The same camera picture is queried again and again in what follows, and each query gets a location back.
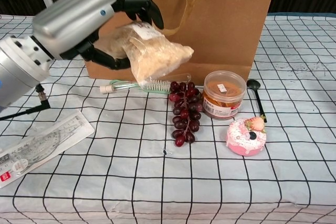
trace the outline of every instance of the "toothbrush bristles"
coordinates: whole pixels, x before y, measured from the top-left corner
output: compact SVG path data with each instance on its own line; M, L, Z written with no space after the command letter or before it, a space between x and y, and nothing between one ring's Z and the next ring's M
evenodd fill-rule
M169 92L170 82L169 81L154 80L154 81L150 82L146 87L147 87L148 90Z

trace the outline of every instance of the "plastic jar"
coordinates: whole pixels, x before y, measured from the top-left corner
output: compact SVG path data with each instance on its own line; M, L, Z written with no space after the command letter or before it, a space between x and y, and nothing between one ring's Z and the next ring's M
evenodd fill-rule
M237 114L246 92L246 82L229 71L215 71L204 80L203 109L216 119L229 119Z

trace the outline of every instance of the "grape stem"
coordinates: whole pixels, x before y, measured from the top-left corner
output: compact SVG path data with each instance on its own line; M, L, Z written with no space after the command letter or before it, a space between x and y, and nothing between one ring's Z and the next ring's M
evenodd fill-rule
M188 109L188 105L187 105L187 97L185 96L185 91L182 91L183 93L183 107L185 107L186 109ZM189 123L190 123L190 117L188 116L188 123L187 123L187 127L185 128L184 132L183 132L183 135L184 137L186 138L186 135L187 135L187 132L188 132L188 129L189 129Z
M189 123L190 123L190 118L189 118L189 116L188 116L188 123L187 123L187 127L185 128L185 130L184 130L184 132L183 132L183 135L184 135L185 139L186 139L187 132L188 132L188 129L189 129Z

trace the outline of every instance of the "cake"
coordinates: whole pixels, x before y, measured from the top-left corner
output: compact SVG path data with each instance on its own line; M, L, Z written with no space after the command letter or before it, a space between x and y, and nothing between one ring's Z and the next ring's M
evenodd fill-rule
M238 119L227 130L226 146L242 156L253 156L262 151L266 142L263 118Z

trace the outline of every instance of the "black cable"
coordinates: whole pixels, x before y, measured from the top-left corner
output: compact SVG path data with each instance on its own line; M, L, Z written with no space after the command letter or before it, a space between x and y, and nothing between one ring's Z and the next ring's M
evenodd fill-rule
M36 113L42 110L50 109L50 104L49 104L46 94L44 93L44 88L42 87L42 85L41 84L37 85L35 90L38 93L38 97L41 101L41 105L27 109L19 113L3 116L2 118L0 118L0 121L7 120L10 118L15 118L20 115L32 114L32 113Z

